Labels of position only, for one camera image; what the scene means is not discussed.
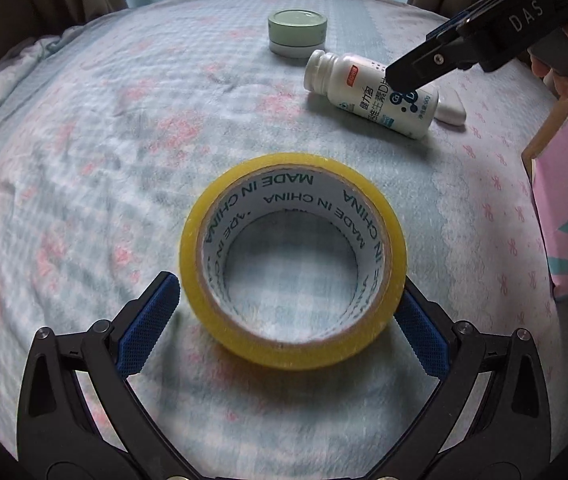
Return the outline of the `white earbuds case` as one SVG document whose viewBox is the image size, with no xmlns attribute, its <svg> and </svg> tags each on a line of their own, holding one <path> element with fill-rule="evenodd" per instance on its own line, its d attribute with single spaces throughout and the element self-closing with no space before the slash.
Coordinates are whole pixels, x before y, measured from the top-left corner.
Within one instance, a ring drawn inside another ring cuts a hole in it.
<svg viewBox="0 0 568 480">
<path fill-rule="evenodd" d="M 438 103 L 434 117 L 449 126 L 462 127 L 466 122 L 466 109 L 459 93 L 450 87 L 438 88 Z"/>
</svg>

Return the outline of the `blue floral bedsheet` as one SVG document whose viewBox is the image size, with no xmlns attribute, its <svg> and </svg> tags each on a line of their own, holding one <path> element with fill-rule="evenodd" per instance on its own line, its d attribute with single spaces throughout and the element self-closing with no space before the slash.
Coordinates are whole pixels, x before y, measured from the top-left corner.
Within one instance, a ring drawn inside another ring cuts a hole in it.
<svg viewBox="0 0 568 480">
<path fill-rule="evenodd" d="M 534 335 L 548 383 L 553 453 L 568 442 L 568 304 L 551 296 L 520 153 L 555 102 L 520 63 L 441 80 L 465 129 L 433 122 L 406 139 L 302 88 L 304 63 L 268 48 L 267 16 L 328 18 L 327 49 L 389 63 L 441 22 L 389 0 L 167 0 L 94 21 L 41 62 L 0 107 L 0 442 L 16 414 L 32 336 L 83 332 L 177 271 L 182 226 L 219 174 L 243 160 L 308 152 L 374 182 L 398 214 L 409 275 L 455 320 Z M 242 240 L 234 295 L 295 323 L 354 289 L 349 247 L 331 226 L 293 218 Z M 184 299 L 134 391 L 165 435 L 211 476 L 355 477 L 401 436 L 436 386 L 396 323 L 365 352 L 310 373 L 247 363 L 216 344 Z"/>
</svg>

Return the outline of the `yellow tape roll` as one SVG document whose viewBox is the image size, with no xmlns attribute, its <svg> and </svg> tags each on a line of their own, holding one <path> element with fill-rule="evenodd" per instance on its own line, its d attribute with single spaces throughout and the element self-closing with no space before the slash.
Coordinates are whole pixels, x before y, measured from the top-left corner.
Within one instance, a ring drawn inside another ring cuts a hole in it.
<svg viewBox="0 0 568 480">
<path fill-rule="evenodd" d="M 224 282 L 234 240 L 278 212 L 324 219 L 357 263 L 354 296 L 336 322 L 293 340 L 259 333 Z M 219 344 L 267 367 L 313 370 L 354 356 L 387 326 L 406 281 L 406 242 L 395 211 L 362 174 L 318 155 L 276 153 L 246 160 L 206 188 L 185 221 L 179 266 L 194 314 Z"/>
</svg>

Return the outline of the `white vitamin bottle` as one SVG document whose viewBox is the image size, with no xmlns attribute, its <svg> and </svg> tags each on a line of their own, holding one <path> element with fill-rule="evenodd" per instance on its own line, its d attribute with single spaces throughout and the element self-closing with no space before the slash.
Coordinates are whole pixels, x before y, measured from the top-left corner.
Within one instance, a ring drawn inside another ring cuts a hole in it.
<svg viewBox="0 0 568 480">
<path fill-rule="evenodd" d="M 385 79 L 385 67 L 356 54 L 314 50 L 308 59 L 304 88 L 341 110 L 358 115 L 409 139 L 421 140 L 436 115 L 439 91 L 399 91 Z"/>
</svg>

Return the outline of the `pale green lid jar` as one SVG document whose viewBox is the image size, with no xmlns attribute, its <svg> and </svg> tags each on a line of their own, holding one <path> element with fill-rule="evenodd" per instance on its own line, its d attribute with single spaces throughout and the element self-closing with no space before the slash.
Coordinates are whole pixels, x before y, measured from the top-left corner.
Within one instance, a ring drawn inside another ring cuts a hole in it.
<svg viewBox="0 0 568 480">
<path fill-rule="evenodd" d="M 268 17 L 269 48 L 284 58 L 308 58 L 323 50 L 327 18 L 316 11 L 285 9 Z"/>
</svg>

